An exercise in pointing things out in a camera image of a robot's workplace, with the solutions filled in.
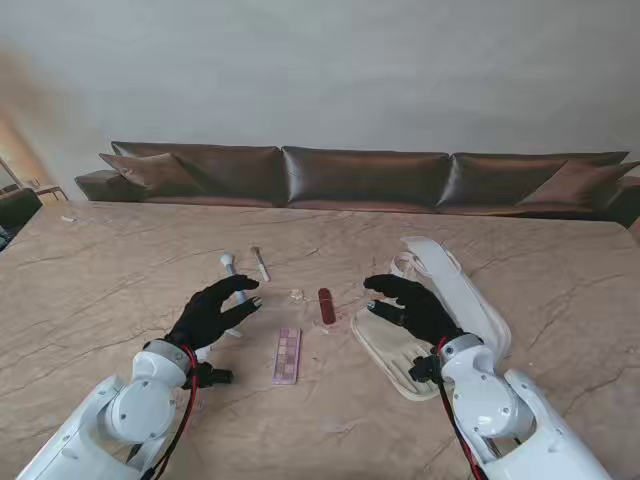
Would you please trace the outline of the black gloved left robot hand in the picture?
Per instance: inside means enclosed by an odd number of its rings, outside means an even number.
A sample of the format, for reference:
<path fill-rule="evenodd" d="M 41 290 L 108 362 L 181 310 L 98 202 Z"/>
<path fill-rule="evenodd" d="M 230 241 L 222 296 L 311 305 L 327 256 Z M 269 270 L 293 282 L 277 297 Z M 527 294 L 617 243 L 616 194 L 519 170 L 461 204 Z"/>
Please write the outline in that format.
<path fill-rule="evenodd" d="M 258 297 L 225 311 L 222 310 L 224 302 L 235 293 L 258 287 L 258 281 L 236 274 L 196 292 L 164 340 L 176 346 L 185 345 L 192 351 L 215 343 L 227 330 L 234 329 L 260 308 Z"/>

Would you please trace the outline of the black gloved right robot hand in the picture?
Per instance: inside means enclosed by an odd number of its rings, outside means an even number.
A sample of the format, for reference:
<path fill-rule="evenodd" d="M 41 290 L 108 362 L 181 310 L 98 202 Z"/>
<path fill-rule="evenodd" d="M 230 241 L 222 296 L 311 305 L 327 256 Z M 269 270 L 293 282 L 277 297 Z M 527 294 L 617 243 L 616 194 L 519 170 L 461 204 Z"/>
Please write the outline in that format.
<path fill-rule="evenodd" d="M 393 274 L 380 274 L 366 278 L 363 285 L 396 301 L 394 306 L 373 300 L 368 306 L 370 312 L 406 329 L 419 340 L 438 346 L 442 340 L 451 341 L 464 334 L 438 297 L 421 283 Z"/>

